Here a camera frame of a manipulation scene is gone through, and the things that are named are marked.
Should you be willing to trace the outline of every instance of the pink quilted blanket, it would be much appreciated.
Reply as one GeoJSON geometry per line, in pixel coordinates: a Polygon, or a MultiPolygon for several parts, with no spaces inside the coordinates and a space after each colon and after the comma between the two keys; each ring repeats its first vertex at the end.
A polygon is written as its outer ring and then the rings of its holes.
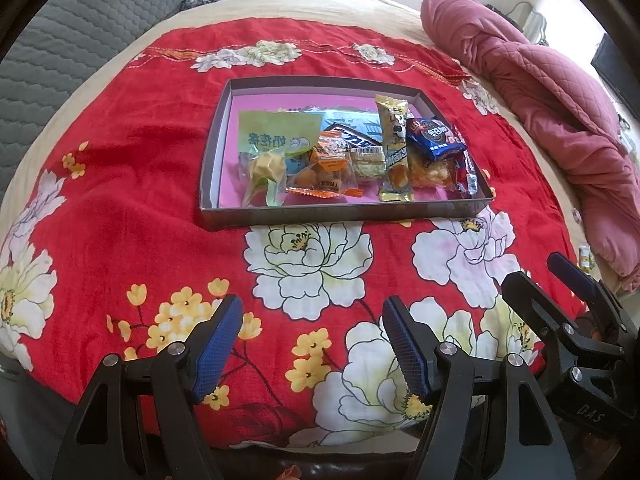
{"type": "Polygon", "coordinates": [[[422,26],[441,49],[492,81],[577,187],[593,250],[625,288],[639,286],[640,181],[600,83],[475,0],[424,0],[422,26]]]}

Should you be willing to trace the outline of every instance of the gray cardboard tray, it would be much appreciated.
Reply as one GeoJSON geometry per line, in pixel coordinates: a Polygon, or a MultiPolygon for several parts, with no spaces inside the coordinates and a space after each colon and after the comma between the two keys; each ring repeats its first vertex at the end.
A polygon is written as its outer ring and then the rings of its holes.
{"type": "Polygon", "coordinates": [[[325,203],[219,208],[226,130],[231,103],[240,95],[265,93],[333,94],[374,98],[376,94],[407,99],[423,117],[436,116],[447,126],[449,121],[421,90],[408,86],[363,79],[328,76],[267,76],[230,79],[220,95],[204,151],[200,173],[200,224],[211,231],[250,225],[298,224],[335,221],[392,221],[415,218],[469,218],[476,216],[493,200],[484,174],[476,166],[478,194],[471,199],[325,203]]]}

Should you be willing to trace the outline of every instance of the white peony print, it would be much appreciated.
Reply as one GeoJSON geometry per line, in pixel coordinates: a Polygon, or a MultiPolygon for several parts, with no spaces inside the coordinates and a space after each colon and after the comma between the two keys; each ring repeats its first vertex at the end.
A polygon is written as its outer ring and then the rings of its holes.
{"type": "Polygon", "coordinates": [[[34,254],[30,244],[14,257],[12,266],[0,269],[0,351],[18,359],[27,370],[33,370],[33,364],[20,336],[42,336],[53,312],[51,289],[58,281],[56,271],[49,272],[53,260],[47,251],[36,259],[34,254]]]}
{"type": "Polygon", "coordinates": [[[211,68],[231,68],[233,65],[244,65],[246,62],[238,56],[238,52],[230,48],[223,48],[206,56],[196,58],[191,68],[198,72],[207,72],[211,68]]]}
{"type": "Polygon", "coordinates": [[[482,115],[499,112],[495,98],[478,81],[464,80],[459,88],[462,96],[465,99],[471,99],[482,115]]]}
{"type": "Polygon", "coordinates": [[[378,48],[370,44],[354,44],[353,49],[356,50],[364,59],[370,62],[393,65],[396,58],[388,54],[384,49],[378,48]]]}
{"type": "MultiPolygon", "coordinates": [[[[451,341],[473,356],[494,359],[498,341],[488,332],[476,338],[471,314],[459,310],[447,317],[433,299],[412,304],[415,320],[427,323],[440,341],[451,341]]],[[[289,447],[338,446],[405,428],[430,412],[407,389],[402,371],[380,326],[361,322],[345,344],[349,362],[343,372],[329,372],[314,389],[316,427],[293,434],[289,447]]]]}
{"type": "Polygon", "coordinates": [[[302,51],[293,43],[277,43],[275,41],[260,40],[252,46],[245,46],[236,50],[222,48],[217,52],[210,52],[196,58],[191,65],[198,72],[208,72],[212,68],[231,68],[237,65],[264,66],[267,63],[283,65],[302,56],[302,51]]]}
{"type": "Polygon", "coordinates": [[[511,353],[520,354],[527,365],[531,365],[538,356],[538,351],[533,347],[540,339],[502,296],[495,301],[495,308],[485,311],[480,328],[489,330],[498,338],[498,359],[511,353]]]}
{"type": "Polygon", "coordinates": [[[433,219],[437,229],[420,233],[412,245],[414,266],[425,280],[454,282],[472,307],[493,308],[510,272],[520,270],[514,254],[506,253],[515,234],[505,212],[489,207],[476,218],[433,219]]]}
{"type": "Polygon", "coordinates": [[[254,295],[291,319],[316,320],[330,303],[364,297],[359,276],[373,249],[361,222],[251,227],[244,259],[259,274],[254,295]]]}
{"type": "Polygon", "coordinates": [[[28,245],[29,237],[33,233],[36,224],[45,216],[49,216],[65,201],[59,196],[65,179],[57,179],[50,171],[44,171],[38,181],[36,196],[29,205],[20,213],[20,216],[9,228],[0,249],[0,269],[7,266],[9,257],[14,260],[28,245]]]}
{"type": "Polygon", "coordinates": [[[284,65],[302,56],[302,51],[293,43],[277,43],[260,40],[255,46],[246,46],[236,51],[243,64],[264,66],[266,63],[284,65]]]}

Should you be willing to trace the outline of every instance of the pink tray liner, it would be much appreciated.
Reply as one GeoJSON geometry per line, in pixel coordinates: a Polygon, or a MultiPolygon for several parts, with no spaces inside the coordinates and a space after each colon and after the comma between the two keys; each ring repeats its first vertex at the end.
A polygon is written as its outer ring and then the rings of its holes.
{"type": "MultiPolygon", "coordinates": [[[[219,208],[242,207],[244,185],[238,172],[238,112],[242,110],[266,110],[276,112],[281,108],[303,108],[316,106],[332,108],[337,106],[357,107],[361,110],[375,110],[376,102],[373,98],[353,97],[326,94],[254,94],[233,97],[229,121],[226,127],[225,153],[222,162],[222,177],[220,179],[219,208]]],[[[418,111],[410,105],[410,110],[416,116],[418,111]]],[[[456,192],[447,192],[444,188],[416,189],[415,199],[425,201],[449,200],[460,198],[456,192]]],[[[343,196],[340,198],[321,200],[303,195],[287,194],[284,205],[323,205],[340,203],[377,203],[377,186],[368,186],[362,197],[343,196]]]]}

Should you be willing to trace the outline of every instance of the tray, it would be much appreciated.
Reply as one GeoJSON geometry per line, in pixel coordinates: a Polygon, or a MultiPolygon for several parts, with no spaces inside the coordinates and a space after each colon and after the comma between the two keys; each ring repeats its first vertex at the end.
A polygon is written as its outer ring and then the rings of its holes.
{"type": "Polygon", "coordinates": [[[467,218],[493,199],[476,167],[478,193],[461,199],[443,189],[416,190],[414,202],[379,202],[375,190],[360,198],[333,200],[287,195],[281,207],[242,207],[238,176],[240,110],[307,110],[351,107],[376,110],[376,94],[407,99],[415,116],[449,122],[421,90],[379,81],[328,76],[267,76],[230,79],[214,114],[200,174],[200,223],[208,230],[232,226],[333,221],[392,221],[407,218],[467,218]]]}

